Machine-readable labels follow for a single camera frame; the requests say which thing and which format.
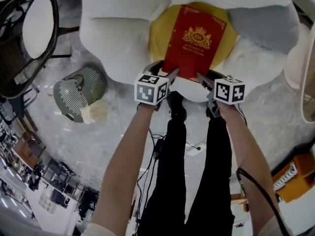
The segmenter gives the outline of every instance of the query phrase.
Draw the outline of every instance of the person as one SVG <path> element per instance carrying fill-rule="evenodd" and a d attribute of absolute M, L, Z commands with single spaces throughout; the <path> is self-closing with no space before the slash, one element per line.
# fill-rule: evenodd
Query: person
<path fill-rule="evenodd" d="M 232 235 L 229 182 L 231 137 L 238 167 L 248 172 L 270 196 L 274 212 L 257 186 L 241 175 L 249 202 L 254 235 L 283 235 L 275 213 L 279 213 L 266 159 L 238 111 L 219 103 L 221 117 L 210 118 L 205 168 L 200 186 L 185 223 L 186 111 L 183 97 L 169 94 L 171 120 L 158 159 L 156 187 L 145 207 L 139 236 Z M 132 197 L 139 175 L 148 129 L 155 106 L 141 104 L 113 154 L 101 185 L 91 224 L 83 236 L 123 236 L 130 215 Z"/>

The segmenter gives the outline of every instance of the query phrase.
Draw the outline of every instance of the floor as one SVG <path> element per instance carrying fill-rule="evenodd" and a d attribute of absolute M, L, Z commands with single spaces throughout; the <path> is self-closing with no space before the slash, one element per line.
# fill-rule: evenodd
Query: floor
<path fill-rule="evenodd" d="M 72 27 L 80 24 L 81 0 L 58 0 L 58 5 L 60 26 Z M 82 179 L 84 183 L 98 189 L 106 166 L 136 111 L 137 103 L 133 100 L 133 86 L 107 78 L 108 89 L 103 97 L 109 105 L 106 122 L 85 125 L 73 123 L 62 116 L 52 97 L 54 84 L 85 64 L 92 63 L 102 68 L 100 61 L 82 46 L 77 32 L 60 38 L 55 54 L 70 52 L 72 53 L 70 59 L 48 61 L 46 68 L 36 78 L 34 84 L 40 90 L 40 94 L 29 107 L 29 113 L 38 127 L 38 135 L 51 156 L 65 162 L 84 178 Z M 297 92 L 285 85 L 284 77 L 281 75 L 274 81 L 254 89 L 243 104 L 248 126 L 271 168 L 275 167 L 295 145 L 307 141 L 314 132 L 313 125 L 302 121 L 296 94 Z M 208 129 L 206 104 L 185 101 L 184 107 L 188 112 L 187 142 L 192 145 L 206 142 Z M 151 123 L 154 134 L 166 132 L 168 111 L 167 104 L 163 103 L 160 111 L 154 114 Z M 153 144 L 148 136 L 142 168 L 147 168 L 152 148 Z M 186 210 L 189 210 L 197 192 L 205 160 L 205 151 L 190 156 L 191 150 L 192 148 L 187 146 Z M 233 176 L 231 192 L 238 191 L 239 185 Z"/>

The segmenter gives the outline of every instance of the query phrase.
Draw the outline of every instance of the red book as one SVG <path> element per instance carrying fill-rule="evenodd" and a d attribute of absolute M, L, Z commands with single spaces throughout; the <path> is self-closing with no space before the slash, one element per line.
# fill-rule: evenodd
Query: red book
<path fill-rule="evenodd" d="M 177 67 L 179 76 L 196 81 L 196 73 L 207 74 L 224 34 L 226 22 L 182 5 L 166 52 L 163 71 Z"/>

